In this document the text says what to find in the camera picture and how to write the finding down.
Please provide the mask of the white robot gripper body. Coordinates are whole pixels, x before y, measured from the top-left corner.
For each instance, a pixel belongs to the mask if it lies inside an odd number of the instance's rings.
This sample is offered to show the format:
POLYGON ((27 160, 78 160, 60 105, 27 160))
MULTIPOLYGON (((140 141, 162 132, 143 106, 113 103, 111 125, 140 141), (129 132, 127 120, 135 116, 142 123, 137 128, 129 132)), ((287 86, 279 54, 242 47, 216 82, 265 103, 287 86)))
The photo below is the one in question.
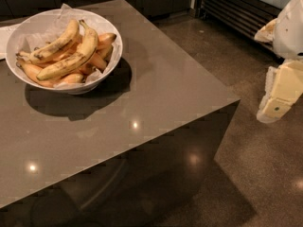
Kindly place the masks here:
POLYGON ((290 0, 278 14, 273 49, 284 59, 303 59, 303 0, 290 0))

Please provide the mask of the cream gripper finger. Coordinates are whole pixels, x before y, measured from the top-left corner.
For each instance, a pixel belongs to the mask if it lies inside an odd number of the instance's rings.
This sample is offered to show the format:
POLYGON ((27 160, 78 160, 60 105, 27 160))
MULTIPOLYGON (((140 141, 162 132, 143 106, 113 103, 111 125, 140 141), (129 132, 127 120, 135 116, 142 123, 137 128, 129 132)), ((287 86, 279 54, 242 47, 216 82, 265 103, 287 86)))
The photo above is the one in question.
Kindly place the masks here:
POLYGON ((303 61, 286 60, 266 74, 265 95, 259 104, 257 120, 274 123, 281 119, 303 94, 303 61))
POLYGON ((257 31, 254 40, 262 43, 271 43, 274 40, 275 26, 276 19, 273 19, 257 31))

